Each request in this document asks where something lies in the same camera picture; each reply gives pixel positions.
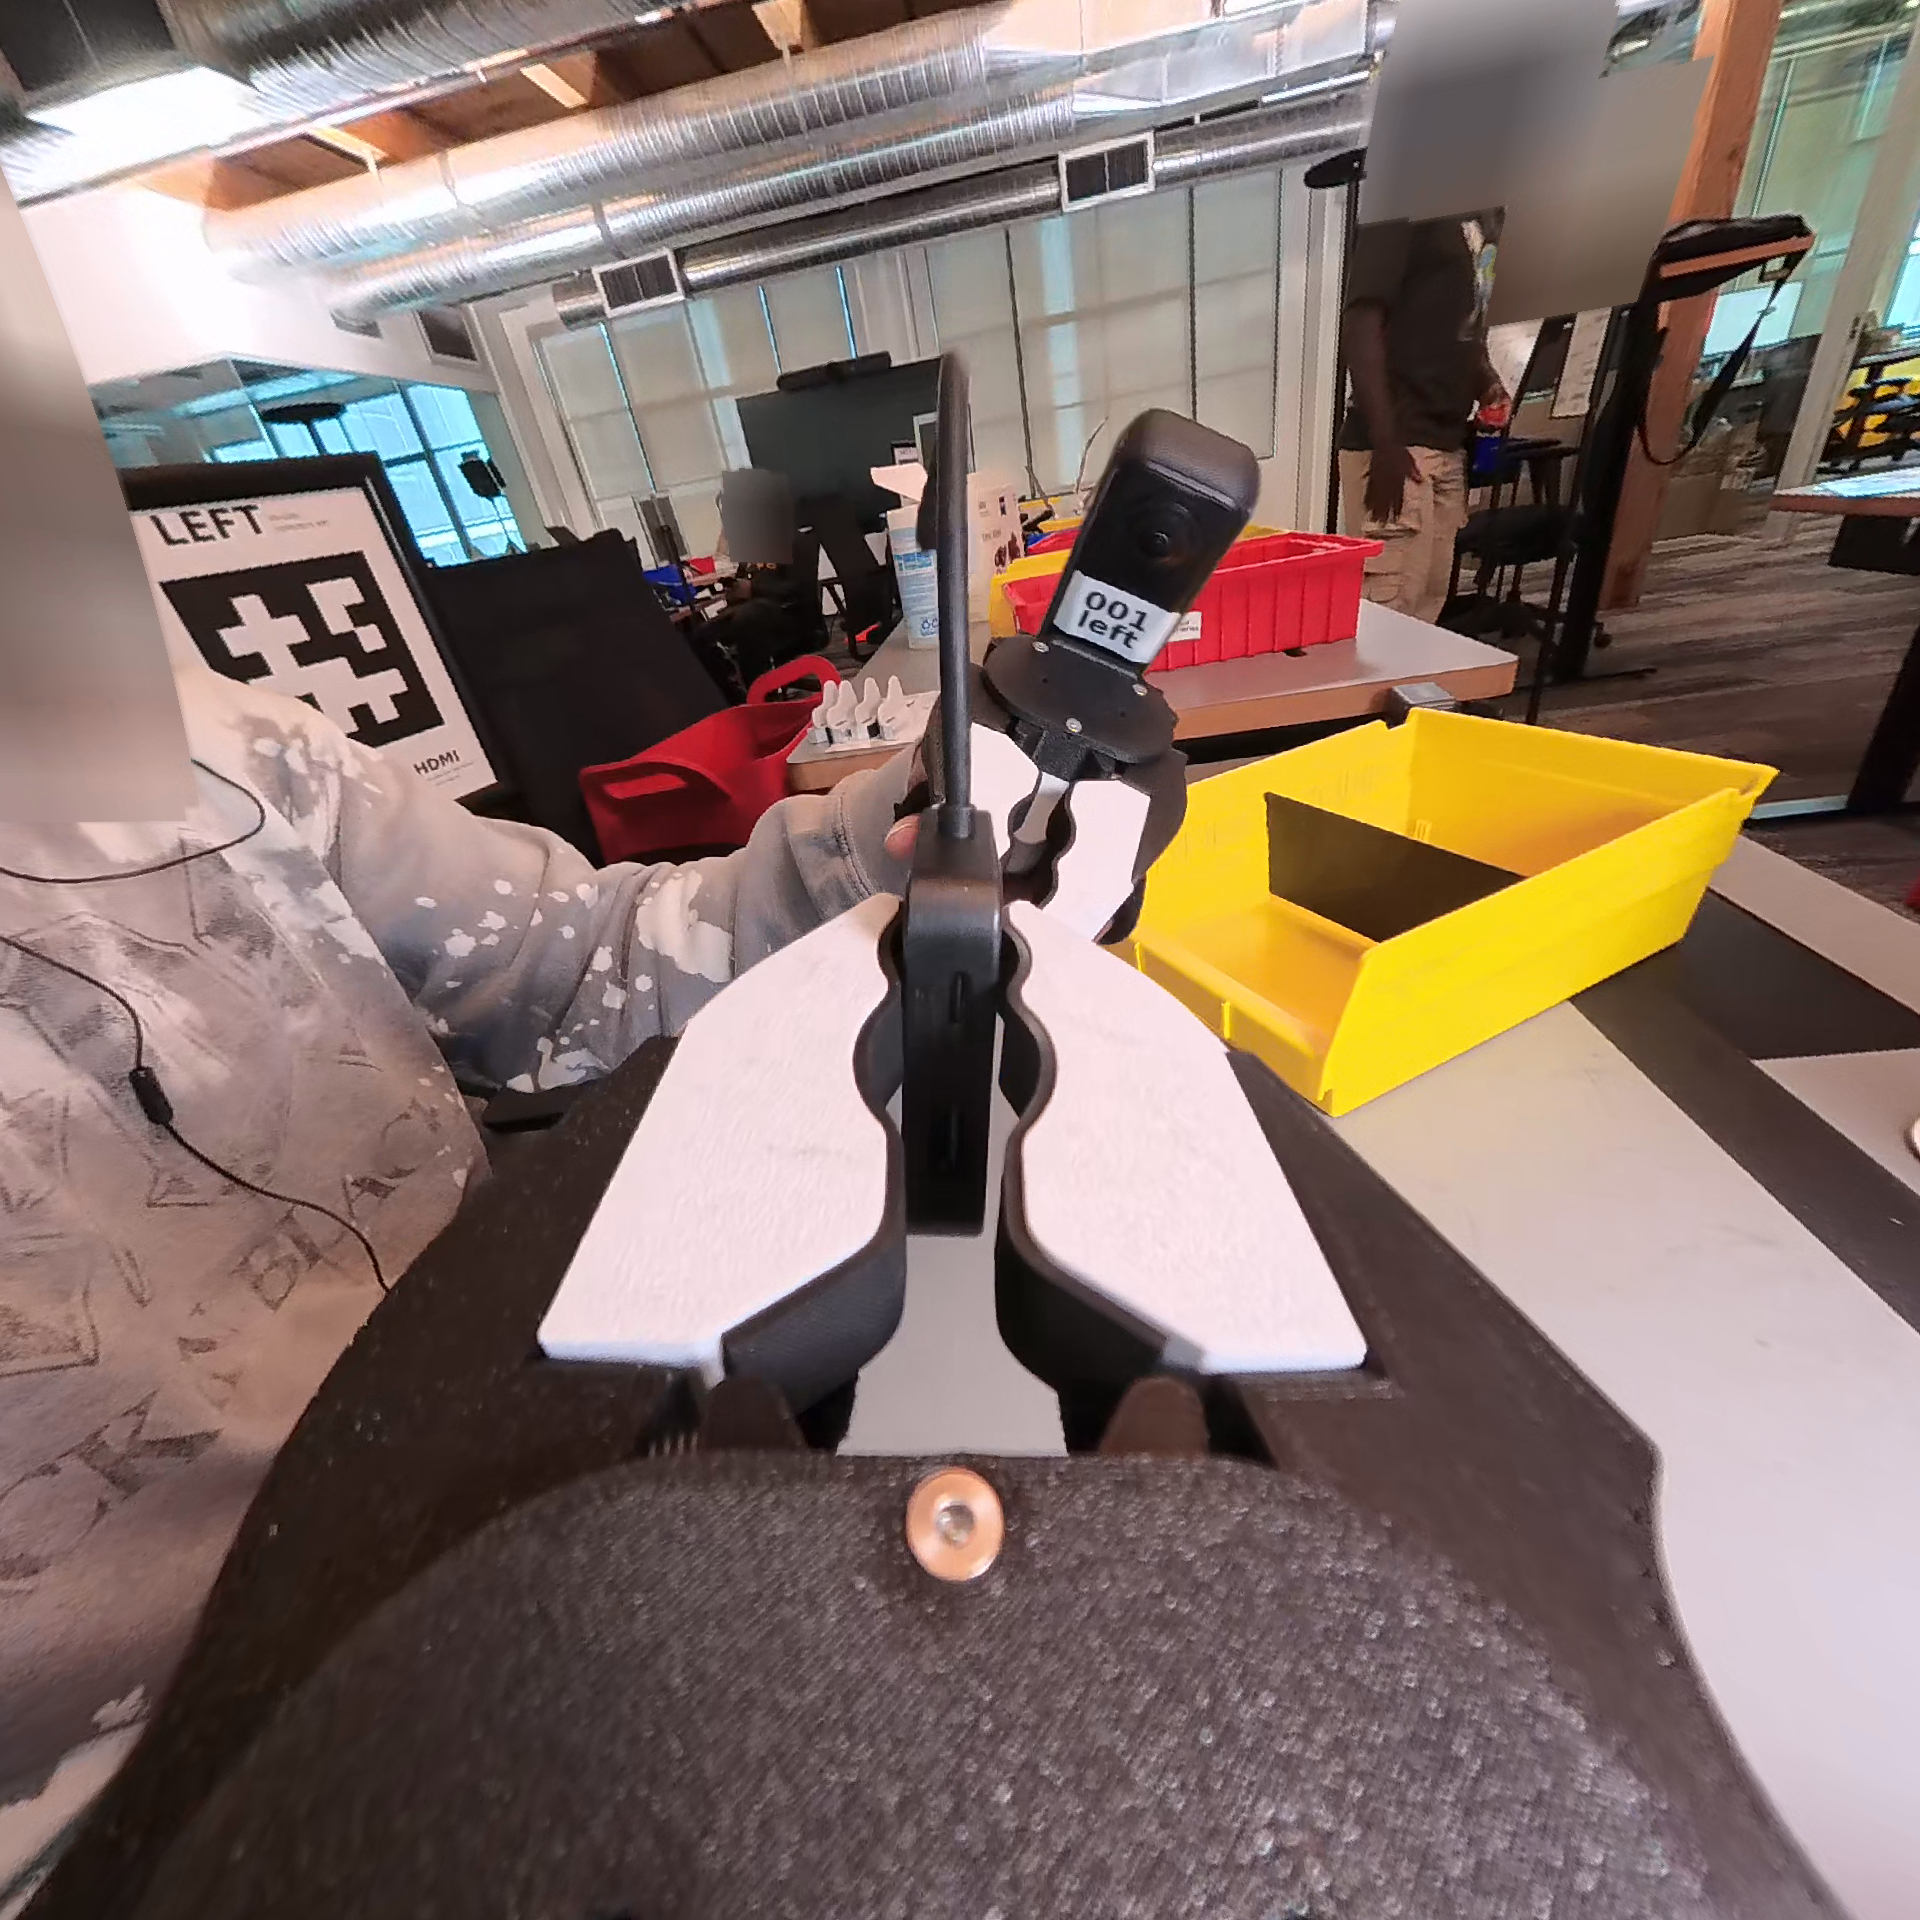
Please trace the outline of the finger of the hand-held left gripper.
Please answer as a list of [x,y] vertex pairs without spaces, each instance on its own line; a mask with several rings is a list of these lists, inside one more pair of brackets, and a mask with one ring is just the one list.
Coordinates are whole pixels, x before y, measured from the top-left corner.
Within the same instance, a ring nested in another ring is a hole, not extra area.
[[1037,908],[1056,927],[1096,946],[1118,940],[1123,908],[1138,886],[1149,797],[1123,780],[1069,785],[1056,799],[1052,823],[1062,823],[1062,844],[1043,862]]
[[987,825],[1006,889],[1049,889],[1053,780],[1010,733],[970,727],[970,797]]

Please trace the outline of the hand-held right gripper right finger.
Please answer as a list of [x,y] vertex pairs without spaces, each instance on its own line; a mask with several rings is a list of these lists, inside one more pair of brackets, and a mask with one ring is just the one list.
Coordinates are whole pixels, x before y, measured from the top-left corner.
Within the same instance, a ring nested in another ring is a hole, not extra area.
[[1353,1377],[1370,1347],[1229,1047],[1030,902],[1008,918],[994,1303],[1062,1395]]

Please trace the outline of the black usb hub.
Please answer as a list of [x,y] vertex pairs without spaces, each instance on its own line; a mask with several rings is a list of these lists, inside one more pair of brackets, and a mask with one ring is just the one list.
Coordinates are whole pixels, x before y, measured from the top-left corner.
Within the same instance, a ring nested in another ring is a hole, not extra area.
[[1001,865],[979,807],[924,813],[900,932],[906,1225],[974,1237],[987,1209],[1001,1017]]

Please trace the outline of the yellow divided storage bin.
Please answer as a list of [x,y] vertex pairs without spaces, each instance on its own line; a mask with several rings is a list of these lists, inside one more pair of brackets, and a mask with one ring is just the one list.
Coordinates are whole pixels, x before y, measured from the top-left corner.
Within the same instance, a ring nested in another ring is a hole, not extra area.
[[[1128,957],[1340,1117],[1677,945],[1776,769],[1464,710],[1188,787]],[[1386,945],[1278,900],[1285,796],[1522,876]]]

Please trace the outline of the person's left forearm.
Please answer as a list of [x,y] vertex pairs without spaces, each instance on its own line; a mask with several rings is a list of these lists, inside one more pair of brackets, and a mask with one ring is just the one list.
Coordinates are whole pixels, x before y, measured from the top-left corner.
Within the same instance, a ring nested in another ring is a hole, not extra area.
[[326,874],[336,990],[369,1033],[404,1033],[468,1091],[580,1084],[678,1035],[756,962],[899,897],[882,839],[914,753],[770,807],[744,851],[595,868],[554,831],[472,815],[344,745]]

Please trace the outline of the red ribbed bin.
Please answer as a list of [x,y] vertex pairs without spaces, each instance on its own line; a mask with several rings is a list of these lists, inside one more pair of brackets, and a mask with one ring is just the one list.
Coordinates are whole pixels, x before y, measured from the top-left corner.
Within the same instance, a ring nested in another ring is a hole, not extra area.
[[[1044,530],[1044,534],[1069,523],[1075,518]],[[1365,569],[1370,561],[1382,553],[1382,542],[1349,534],[1299,534],[1302,537],[1301,549],[1289,561],[1272,566],[1213,571],[1195,609],[1181,618],[1147,671],[1166,675],[1177,668],[1273,654],[1299,655],[1318,644],[1355,638]],[[1021,633],[1037,636],[1043,615],[1024,609],[1021,618],[1037,628]]]

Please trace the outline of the row of white dropper bottles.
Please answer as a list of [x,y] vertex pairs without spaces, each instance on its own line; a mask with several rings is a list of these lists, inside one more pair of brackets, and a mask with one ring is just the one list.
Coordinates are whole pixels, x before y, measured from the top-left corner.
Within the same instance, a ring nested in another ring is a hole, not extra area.
[[801,742],[821,753],[906,748],[922,740],[934,702],[934,692],[907,692],[899,678],[842,678],[822,691]]

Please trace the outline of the wipes canister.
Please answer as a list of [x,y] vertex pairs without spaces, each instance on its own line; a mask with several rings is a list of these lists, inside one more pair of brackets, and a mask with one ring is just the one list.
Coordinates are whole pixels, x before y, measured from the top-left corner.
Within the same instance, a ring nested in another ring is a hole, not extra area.
[[931,651],[942,638],[940,547],[922,530],[922,506],[902,502],[885,518],[888,549],[896,577],[902,641],[910,649]]

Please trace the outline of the wooden table with bins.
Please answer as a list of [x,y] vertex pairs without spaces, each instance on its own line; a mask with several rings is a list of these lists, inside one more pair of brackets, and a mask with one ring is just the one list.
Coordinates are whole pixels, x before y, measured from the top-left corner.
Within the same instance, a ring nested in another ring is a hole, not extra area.
[[[880,691],[899,678],[906,692],[940,683],[933,647],[912,647],[899,628],[856,676]],[[1301,654],[1244,655],[1171,668],[1149,676],[1176,710],[1176,738],[1233,740],[1278,730],[1366,719],[1386,710],[1400,686],[1433,683],[1465,702],[1493,702],[1513,691],[1521,661],[1506,649],[1458,636],[1408,615],[1360,604],[1357,633]],[[896,748],[874,742],[829,753],[802,740],[786,761],[786,791],[822,793],[853,773],[882,765]]]

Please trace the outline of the large black monitor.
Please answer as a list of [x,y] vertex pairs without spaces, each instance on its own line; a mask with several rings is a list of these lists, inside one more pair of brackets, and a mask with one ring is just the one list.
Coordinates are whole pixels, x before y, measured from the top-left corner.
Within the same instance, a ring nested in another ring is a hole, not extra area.
[[926,461],[938,437],[940,358],[896,365],[885,351],[779,374],[736,397],[749,467],[784,474],[795,502],[837,497],[864,532],[900,507],[875,468]]

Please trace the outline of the red tote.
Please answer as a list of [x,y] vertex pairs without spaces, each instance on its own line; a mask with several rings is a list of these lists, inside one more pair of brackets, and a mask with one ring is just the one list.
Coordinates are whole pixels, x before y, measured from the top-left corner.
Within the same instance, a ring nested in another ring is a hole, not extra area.
[[728,706],[621,761],[584,769],[579,787],[598,865],[706,857],[738,851],[789,796],[789,754],[812,710],[842,686],[822,655],[764,671]]

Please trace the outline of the black office chair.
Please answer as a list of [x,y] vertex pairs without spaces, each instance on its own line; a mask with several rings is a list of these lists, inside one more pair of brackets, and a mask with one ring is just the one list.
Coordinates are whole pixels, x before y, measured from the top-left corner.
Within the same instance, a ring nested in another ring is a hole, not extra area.
[[1577,506],[1516,502],[1467,517],[1453,540],[1451,573],[1441,625],[1467,631],[1469,611],[1491,597],[1498,573],[1522,573],[1553,564],[1553,585],[1542,613],[1556,618],[1577,563],[1587,514]]

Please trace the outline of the black folding board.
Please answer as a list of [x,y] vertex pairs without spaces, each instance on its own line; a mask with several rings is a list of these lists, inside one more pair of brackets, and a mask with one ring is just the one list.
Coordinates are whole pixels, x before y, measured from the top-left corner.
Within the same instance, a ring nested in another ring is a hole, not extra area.
[[724,708],[621,532],[433,566],[422,599],[514,813],[595,860],[580,770]]

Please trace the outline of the slim silver ventilation duct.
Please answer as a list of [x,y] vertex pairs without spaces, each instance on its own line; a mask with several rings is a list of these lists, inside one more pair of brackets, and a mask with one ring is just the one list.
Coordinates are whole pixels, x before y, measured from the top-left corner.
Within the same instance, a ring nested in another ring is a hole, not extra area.
[[1161,189],[1318,164],[1360,149],[1366,109],[1325,97],[1138,132],[1049,161],[835,209],[764,231],[740,231],[563,279],[552,289],[572,330],[691,297],[837,268],[888,249],[917,247],[994,227],[1046,220]]

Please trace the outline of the wooden post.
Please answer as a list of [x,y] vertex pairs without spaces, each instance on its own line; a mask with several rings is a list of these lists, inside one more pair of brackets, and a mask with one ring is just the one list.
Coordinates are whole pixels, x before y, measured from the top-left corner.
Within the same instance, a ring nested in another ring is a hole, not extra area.
[[[1707,2],[1700,9],[1693,60],[1707,62],[1713,73],[1696,108],[1672,223],[1734,212],[1784,12],[1784,2]],[[1707,327],[1706,295],[1664,307],[1664,351],[1648,383],[1645,409],[1648,444],[1661,458],[1677,449]],[[1672,471],[1633,446],[1600,579],[1600,611],[1619,613],[1638,604],[1668,482]]]

